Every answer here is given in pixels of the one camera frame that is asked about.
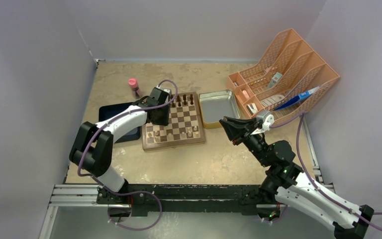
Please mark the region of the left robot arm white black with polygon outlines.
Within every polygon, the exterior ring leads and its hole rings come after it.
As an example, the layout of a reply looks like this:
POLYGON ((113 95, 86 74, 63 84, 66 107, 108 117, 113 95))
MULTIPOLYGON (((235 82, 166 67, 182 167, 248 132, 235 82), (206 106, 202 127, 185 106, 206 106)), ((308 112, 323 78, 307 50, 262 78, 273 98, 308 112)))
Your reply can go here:
POLYGON ((91 176, 109 191, 117 204, 128 199, 128 181, 111 165, 114 144, 128 132, 147 123, 168 125, 172 94, 154 87, 150 95, 133 102, 113 117, 81 124, 69 154, 79 176, 91 176))

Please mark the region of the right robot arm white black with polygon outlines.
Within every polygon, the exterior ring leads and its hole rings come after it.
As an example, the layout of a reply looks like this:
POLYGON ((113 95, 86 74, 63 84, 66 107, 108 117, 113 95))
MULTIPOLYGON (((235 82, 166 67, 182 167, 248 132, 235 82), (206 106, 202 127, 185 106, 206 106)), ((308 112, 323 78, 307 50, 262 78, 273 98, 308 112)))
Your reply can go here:
POLYGON ((374 210, 356 205, 331 192, 294 163, 300 155, 286 140, 267 144, 264 133, 274 124, 274 116, 264 111, 253 119, 224 117, 220 121, 233 145, 244 144, 257 161, 267 167, 266 178, 256 197, 279 202, 312 217, 333 231, 337 239, 363 239, 374 210))

